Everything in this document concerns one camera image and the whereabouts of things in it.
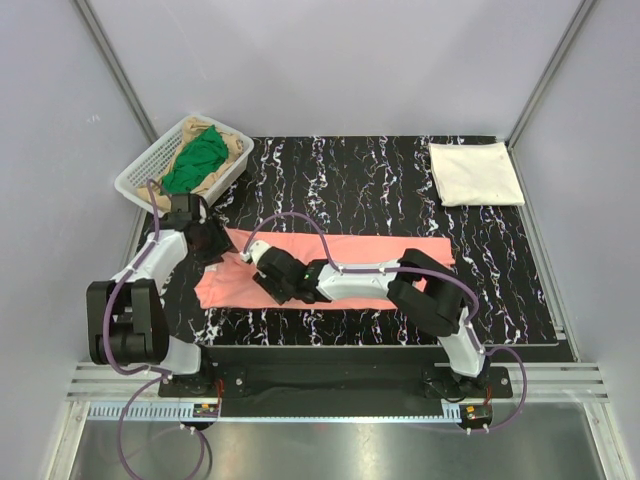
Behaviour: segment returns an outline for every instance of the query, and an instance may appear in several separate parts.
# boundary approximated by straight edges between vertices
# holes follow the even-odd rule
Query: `marble tabletop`
[[[252,230],[275,212],[311,216],[327,233],[448,237],[455,271],[479,296],[481,342],[557,343],[522,221],[515,207],[445,208],[429,142],[493,143],[492,137],[256,138],[247,172],[214,205],[228,227]],[[278,219],[272,231],[310,232]],[[244,310],[200,307],[203,268],[179,264],[161,294],[170,332],[203,345],[425,345],[395,311]]]

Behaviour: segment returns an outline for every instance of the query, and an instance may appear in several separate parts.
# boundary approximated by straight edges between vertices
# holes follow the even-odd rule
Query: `tan cloth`
[[[200,121],[196,117],[187,118],[184,122],[184,125],[182,126],[182,142],[180,142],[180,145],[178,145],[178,148],[176,148],[176,151],[173,154],[173,158],[169,162],[169,165],[167,165],[167,168],[165,168],[164,171],[154,180],[158,183],[161,183],[162,178],[173,169],[173,165],[176,163],[176,157],[180,154],[180,152],[182,152],[182,149],[190,141],[192,141],[210,126],[210,123]],[[191,193],[203,195],[207,190],[209,190],[209,188],[211,188],[214,183],[218,181],[218,179],[224,174],[224,172],[226,172],[229,167],[233,165],[233,163],[240,157],[240,155],[242,155],[242,152],[244,151],[244,145],[242,144],[242,140],[240,139],[240,137],[238,137],[238,135],[221,131],[218,132],[220,133],[222,140],[224,140],[224,143],[229,149],[229,158],[227,158],[227,160],[225,160],[225,162],[220,165],[220,168],[218,168],[218,170],[207,175],[200,185],[191,190]],[[161,211],[168,212],[169,210],[171,210],[171,200],[166,195],[163,195],[162,191],[155,185],[153,186],[153,194],[156,199],[156,203],[158,204],[158,208]],[[138,197],[143,199],[145,202],[151,203],[151,197],[149,197],[149,190],[147,190],[146,185],[138,187]]]

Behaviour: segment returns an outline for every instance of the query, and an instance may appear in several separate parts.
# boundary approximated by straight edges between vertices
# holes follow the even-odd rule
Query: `white wall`
[[[640,465],[640,3],[602,1],[516,146],[581,354]]]
[[[0,59],[0,476],[35,479],[87,352],[86,287],[132,225],[113,179],[146,144],[69,0],[3,1]]]
[[[579,0],[92,0],[159,132],[513,128]]]

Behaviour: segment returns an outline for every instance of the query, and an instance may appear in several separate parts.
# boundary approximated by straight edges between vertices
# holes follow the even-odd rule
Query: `pink cloth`
[[[242,251],[250,232],[227,229],[231,241]],[[448,238],[380,237],[364,235],[325,235],[329,251],[336,262],[378,263],[400,258],[407,248],[417,248],[441,264],[454,264],[451,242]],[[326,258],[318,235],[310,233],[260,232],[255,237],[270,245],[286,250],[303,263]],[[391,310],[395,306],[388,300],[348,298],[310,306],[300,300],[278,305],[262,287],[253,281],[255,265],[244,263],[239,254],[225,253],[224,262],[206,271],[196,285],[196,294],[202,308],[295,308],[308,310],[365,309]]]

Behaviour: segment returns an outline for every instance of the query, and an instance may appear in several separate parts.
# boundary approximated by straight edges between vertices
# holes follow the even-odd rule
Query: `folded white towel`
[[[524,197],[504,143],[429,144],[431,171],[445,207],[524,205]]]

